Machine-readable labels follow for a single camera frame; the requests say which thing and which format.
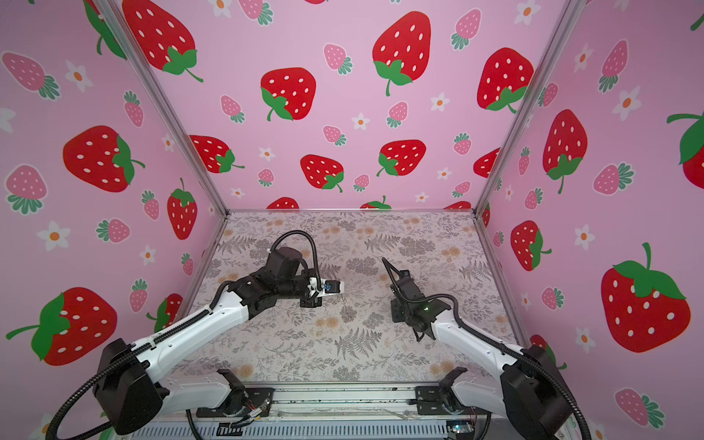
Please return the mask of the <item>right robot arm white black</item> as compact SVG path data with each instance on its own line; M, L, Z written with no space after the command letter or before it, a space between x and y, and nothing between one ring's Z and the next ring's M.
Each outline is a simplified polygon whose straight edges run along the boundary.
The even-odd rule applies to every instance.
M418 342L428 337L480 365L496 386L480 385L455 368L439 383L434 404L449 414L471 407L507 418L524 439L556 439L577 403L551 357L539 346L522 348L465 322L458 300L447 293L424 295L409 271L384 262L390 277L392 321L409 326Z

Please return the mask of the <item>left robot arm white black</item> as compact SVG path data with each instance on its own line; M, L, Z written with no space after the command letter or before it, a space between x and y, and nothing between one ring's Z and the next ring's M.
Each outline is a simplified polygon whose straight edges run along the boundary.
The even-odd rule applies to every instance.
M205 307L132 344L121 339L109 344L99 367L105 376L93 395L114 431L132 434L158 416L197 408L244 417L253 413L246 387L231 370L220 368L191 379L179 379L172 371L211 340L280 300L316 308L324 297L343 293L343 282L319 279L313 269L300 269L301 259L301 253L290 247L271 251L264 267L223 282Z

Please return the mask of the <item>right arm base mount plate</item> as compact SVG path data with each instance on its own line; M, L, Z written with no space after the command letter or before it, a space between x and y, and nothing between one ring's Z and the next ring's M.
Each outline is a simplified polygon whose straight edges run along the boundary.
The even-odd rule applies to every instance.
M417 386L410 405L421 415L486 415L487 411L458 401L447 388L439 385Z

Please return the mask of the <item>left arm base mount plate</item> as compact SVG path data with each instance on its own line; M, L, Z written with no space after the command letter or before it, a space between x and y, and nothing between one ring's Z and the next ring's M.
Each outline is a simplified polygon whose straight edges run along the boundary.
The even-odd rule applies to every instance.
M273 388L245 388L242 392L235 392L225 399L219 407L214 409L198 408L198 418L234 417L243 419L254 415L255 418L268 417L273 402Z

